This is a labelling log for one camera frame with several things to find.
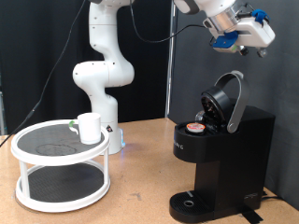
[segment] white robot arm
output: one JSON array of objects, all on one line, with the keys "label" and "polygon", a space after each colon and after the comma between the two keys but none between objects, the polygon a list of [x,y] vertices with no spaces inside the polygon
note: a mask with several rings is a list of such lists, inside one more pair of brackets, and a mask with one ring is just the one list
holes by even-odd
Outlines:
[{"label": "white robot arm", "polygon": [[124,147],[118,102],[105,93],[105,88],[128,85],[134,79],[134,68],[121,54],[117,33],[117,12],[130,0],[90,1],[90,44],[105,60],[77,64],[73,79],[88,94],[92,111],[101,115],[102,126],[109,131],[109,154],[115,154]]},{"label": "white robot arm", "polygon": [[261,10],[244,13],[245,4],[236,0],[174,0],[185,14],[205,11],[204,25],[216,39],[213,48],[219,52],[240,52],[246,55],[246,47],[258,49],[260,57],[266,56],[267,48],[275,39],[269,26],[269,18]]}]

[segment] coffee maker lid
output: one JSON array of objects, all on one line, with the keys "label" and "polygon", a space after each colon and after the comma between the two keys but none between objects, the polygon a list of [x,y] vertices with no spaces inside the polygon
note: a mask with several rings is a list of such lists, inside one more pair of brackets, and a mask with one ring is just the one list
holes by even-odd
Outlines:
[{"label": "coffee maker lid", "polygon": [[[239,95],[235,107],[224,93],[226,84],[236,78],[239,83]],[[242,119],[249,101],[249,84],[242,73],[232,71],[220,77],[214,87],[202,93],[202,104],[206,113],[220,123],[227,123],[227,131],[234,133]]]}]

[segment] drip tray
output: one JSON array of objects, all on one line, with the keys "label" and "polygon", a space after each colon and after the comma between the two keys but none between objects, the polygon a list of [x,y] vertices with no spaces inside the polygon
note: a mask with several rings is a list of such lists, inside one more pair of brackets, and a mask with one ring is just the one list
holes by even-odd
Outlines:
[{"label": "drip tray", "polygon": [[197,223],[213,220],[213,210],[194,191],[174,195],[170,199],[170,215],[180,222]]},{"label": "drip tray", "polygon": [[28,179],[30,198],[44,203],[73,202],[104,185],[103,172],[86,163],[43,167],[29,174]]}]

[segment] stand leg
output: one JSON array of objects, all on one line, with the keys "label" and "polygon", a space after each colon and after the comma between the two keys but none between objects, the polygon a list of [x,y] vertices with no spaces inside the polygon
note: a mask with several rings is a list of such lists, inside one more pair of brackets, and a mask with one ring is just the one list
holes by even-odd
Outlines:
[{"label": "stand leg", "polygon": [[25,197],[30,198],[27,164],[26,162],[19,161],[21,169],[21,189]]},{"label": "stand leg", "polygon": [[104,184],[108,183],[108,177],[109,177],[108,151],[109,151],[109,148],[104,152]]}]

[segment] white mug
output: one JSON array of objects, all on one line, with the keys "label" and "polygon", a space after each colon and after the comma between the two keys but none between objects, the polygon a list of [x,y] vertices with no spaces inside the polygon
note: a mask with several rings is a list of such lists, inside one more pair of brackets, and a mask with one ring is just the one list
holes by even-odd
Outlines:
[{"label": "white mug", "polygon": [[[78,134],[73,128],[75,121],[69,122],[69,129]],[[92,145],[101,141],[101,115],[97,113],[86,113],[78,116],[78,128],[81,143]]]}]

